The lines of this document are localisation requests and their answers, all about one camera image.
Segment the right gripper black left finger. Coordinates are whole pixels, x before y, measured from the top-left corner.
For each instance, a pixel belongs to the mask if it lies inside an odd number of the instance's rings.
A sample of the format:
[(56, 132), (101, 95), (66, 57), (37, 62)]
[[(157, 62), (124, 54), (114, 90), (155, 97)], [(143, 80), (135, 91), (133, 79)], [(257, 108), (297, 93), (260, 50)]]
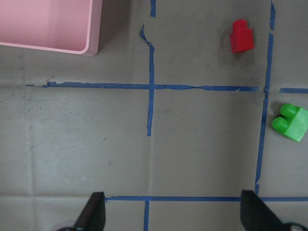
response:
[(103, 231), (106, 222), (104, 192), (93, 192), (73, 225), (74, 231)]

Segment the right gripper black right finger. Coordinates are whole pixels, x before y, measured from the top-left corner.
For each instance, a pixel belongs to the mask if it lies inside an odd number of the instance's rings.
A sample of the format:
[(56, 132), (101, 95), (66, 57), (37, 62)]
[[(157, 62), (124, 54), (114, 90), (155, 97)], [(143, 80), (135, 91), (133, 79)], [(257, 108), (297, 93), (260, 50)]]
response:
[(242, 190), (240, 221), (246, 231), (277, 231), (281, 220), (251, 190)]

